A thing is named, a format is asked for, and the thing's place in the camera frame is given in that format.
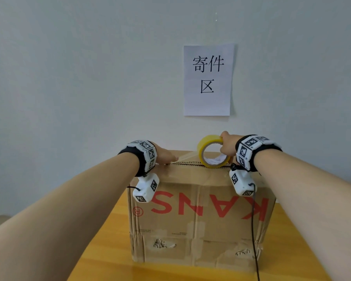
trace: table top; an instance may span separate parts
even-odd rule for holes
[[[331,280],[280,204],[276,203],[259,260],[261,281]],[[172,264],[135,263],[131,258],[127,194],[124,192],[69,281],[256,280],[253,273]]]

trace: hand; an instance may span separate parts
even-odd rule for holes
[[[173,155],[169,150],[161,148],[159,145],[155,144],[154,142],[151,142],[151,143],[154,144],[156,147],[156,152],[157,152],[156,163],[160,165],[167,165],[167,164],[170,164],[171,162],[178,161],[178,157]]]
[[[235,150],[235,144],[243,136],[230,135],[229,132],[224,131],[221,133],[221,137],[222,137],[223,143],[222,143],[220,152],[223,153],[224,155],[234,157],[237,153],[237,151]]]

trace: packing tape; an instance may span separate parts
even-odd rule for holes
[[[219,135],[207,135],[206,137],[200,140],[200,142],[198,143],[198,156],[203,165],[210,169],[215,169],[218,167],[222,167],[230,160],[230,157],[224,154],[221,154],[220,156],[214,159],[206,158],[204,156],[204,151],[209,145],[222,145],[222,142],[222,137]]]

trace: person's left arm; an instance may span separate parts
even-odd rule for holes
[[[156,146],[159,164],[177,158]],[[67,280],[139,170],[122,153],[73,177],[0,226],[0,280]]]

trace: gray wall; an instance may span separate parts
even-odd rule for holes
[[[232,115],[183,117],[183,45],[223,43]],[[351,181],[351,0],[0,0],[0,214],[132,139],[225,129]]]

